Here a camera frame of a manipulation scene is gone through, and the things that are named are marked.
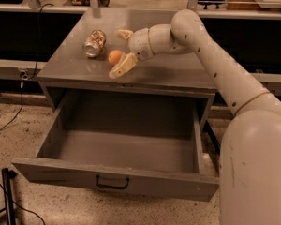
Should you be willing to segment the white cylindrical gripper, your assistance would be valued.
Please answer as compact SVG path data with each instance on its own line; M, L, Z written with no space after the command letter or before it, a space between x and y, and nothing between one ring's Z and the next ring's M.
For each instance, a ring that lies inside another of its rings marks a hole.
M128 41L128 48L131 53L123 52L120 61L115 66L112 66L112 69L109 72L109 77L111 79L117 79L128 73L128 71L137 65L138 59L147 60L154 57L154 53L152 52L149 42L148 28L144 28L136 32L121 29L118 31L118 35L125 41Z

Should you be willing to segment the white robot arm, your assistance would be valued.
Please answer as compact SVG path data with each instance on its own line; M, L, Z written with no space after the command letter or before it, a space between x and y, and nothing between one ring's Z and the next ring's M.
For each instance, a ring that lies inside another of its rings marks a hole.
M169 24L121 30L129 53L112 79L161 53L193 52L234 115L220 153L220 224L281 225L281 101L208 34L197 13L185 9Z

